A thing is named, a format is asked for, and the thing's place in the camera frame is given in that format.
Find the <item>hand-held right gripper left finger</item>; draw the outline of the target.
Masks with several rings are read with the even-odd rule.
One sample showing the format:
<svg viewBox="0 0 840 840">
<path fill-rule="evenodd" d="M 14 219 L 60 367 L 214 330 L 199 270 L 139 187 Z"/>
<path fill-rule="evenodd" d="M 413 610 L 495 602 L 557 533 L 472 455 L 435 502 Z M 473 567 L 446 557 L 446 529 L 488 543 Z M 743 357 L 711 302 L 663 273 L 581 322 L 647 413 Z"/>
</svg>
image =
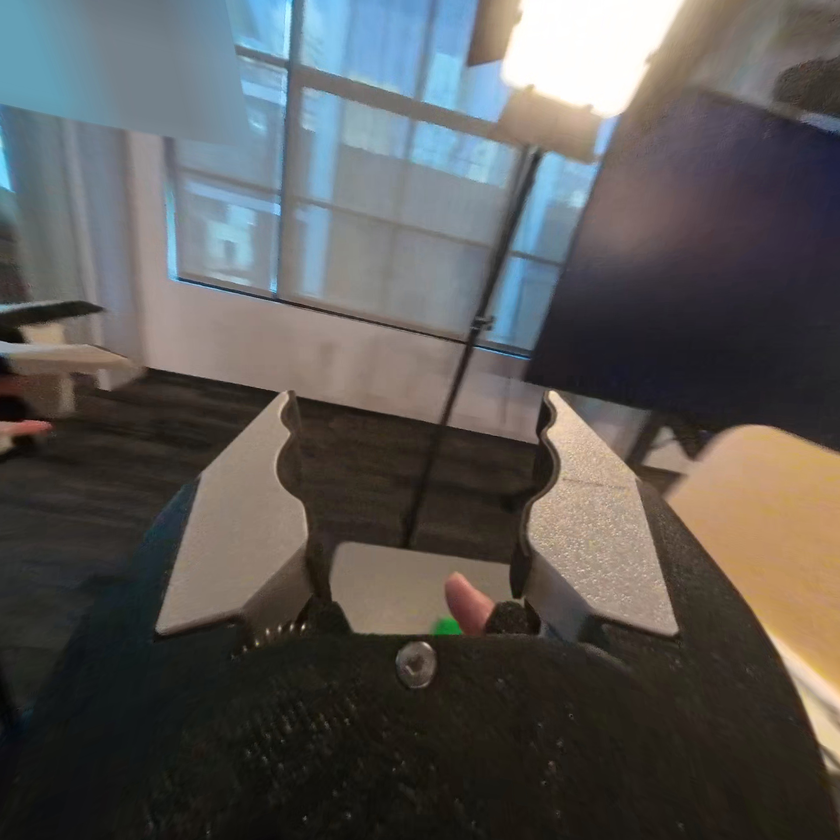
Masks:
<svg viewBox="0 0 840 840">
<path fill-rule="evenodd" d="M 294 391 L 272 401 L 197 479 L 155 633 L 236 624 L 288 633 L 318 591 L 319 548 L 305 501 Z"/>
</svg>

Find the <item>large grid window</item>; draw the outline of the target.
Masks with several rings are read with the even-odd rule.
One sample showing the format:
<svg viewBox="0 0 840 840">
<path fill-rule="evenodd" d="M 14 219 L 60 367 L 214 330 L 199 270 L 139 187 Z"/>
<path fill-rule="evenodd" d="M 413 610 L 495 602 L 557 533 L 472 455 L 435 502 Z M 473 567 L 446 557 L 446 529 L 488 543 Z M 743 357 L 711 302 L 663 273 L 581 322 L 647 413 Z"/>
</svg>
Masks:
<svg viewBox="0 0 840 840">
<path fill-rule="evenodd" d="M 170 271 L 465 340 L 523 148 L 471 66 L 489 2 L 227 2 L 248 131 L 170 141 Z"/>
</svg>

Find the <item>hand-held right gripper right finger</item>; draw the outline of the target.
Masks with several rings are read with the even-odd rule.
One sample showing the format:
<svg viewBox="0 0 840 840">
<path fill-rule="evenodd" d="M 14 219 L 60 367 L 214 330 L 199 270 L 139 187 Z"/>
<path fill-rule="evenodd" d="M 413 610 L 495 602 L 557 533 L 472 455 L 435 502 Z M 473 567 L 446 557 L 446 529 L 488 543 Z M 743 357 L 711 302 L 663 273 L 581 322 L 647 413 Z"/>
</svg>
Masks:
<svg viewBox="0 0 840 840">
<path fill-rule="evenodd" d="M 523 511 L 513 595 L 562 639 L 582 639 L 599 622 L 676 637 L 634 472 L 556 391 L 542 396 L 538 441 L 538 491 Z"/>
</svg>

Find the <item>person's right hand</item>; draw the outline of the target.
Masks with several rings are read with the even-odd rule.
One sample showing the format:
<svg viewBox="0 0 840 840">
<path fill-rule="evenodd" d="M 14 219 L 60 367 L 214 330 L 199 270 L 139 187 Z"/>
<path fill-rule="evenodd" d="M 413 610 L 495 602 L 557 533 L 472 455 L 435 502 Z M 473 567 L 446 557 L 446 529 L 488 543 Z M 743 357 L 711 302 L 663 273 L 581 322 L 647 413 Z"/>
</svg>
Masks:
<svg viewBox="0 0 840 840">
<path fill-rule="evenodd" d="M 479 591 L 461 573 L 452 573 L 444 583 L 444 598 L 453 619 L 464 635 L 482 635 L 496 603 Z"/>
</svg>

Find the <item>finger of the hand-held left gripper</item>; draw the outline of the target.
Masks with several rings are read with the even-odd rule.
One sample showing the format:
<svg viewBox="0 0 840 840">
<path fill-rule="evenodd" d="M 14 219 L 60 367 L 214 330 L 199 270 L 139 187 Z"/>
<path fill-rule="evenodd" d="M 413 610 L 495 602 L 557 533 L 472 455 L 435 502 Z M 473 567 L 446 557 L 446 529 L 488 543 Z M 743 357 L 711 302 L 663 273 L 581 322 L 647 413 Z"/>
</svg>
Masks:
<svg viewBox="0 0 840 840">
<path fill-rule="evenodd" d="M 140 362 L 90 344 L 1 343 L 1 392 L 18 393 L 26 377 L 96 374 L 143 368 Z"/>
<path fill-rule="evenodd" d="M 1 341 L 65 343 L 62 323 L 97 314 L 103 308 L 88 301 L 29 301 L 1 305 Z"/>
</svg>

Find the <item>light wooden table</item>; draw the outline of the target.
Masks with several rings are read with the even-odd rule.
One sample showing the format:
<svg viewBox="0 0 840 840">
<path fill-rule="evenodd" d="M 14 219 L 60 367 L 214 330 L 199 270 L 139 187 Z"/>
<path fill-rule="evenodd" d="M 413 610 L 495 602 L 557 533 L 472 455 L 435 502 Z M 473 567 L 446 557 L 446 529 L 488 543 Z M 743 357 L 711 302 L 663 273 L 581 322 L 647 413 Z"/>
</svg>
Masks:
<svg viewBox="0 0 840 840">
<path fill-rule="evenodd" d="M 838 684 L 839 456 L 781 430 L 717 436 L 668 504 L 768 632 Z"/>
</svg>

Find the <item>studio light on black stand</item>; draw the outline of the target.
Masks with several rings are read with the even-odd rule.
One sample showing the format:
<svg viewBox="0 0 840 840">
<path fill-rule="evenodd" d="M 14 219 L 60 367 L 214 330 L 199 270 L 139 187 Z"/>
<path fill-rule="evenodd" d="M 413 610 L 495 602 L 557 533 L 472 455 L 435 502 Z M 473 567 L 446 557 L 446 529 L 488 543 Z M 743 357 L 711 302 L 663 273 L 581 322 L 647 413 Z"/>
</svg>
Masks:
<svg viewBox="0 0 840 840">
<path fill-rule="evenodd" d="M 479 2 L 468 67 L 500 62 L 511 95 L 498 128 L 519 149 L 511 196 L 467 339 L 402 526 L 412 546 L 435 461 L 546 153 L 591 163 L 606 119 L 624 112 L 687 2 Z"/>
</svg>

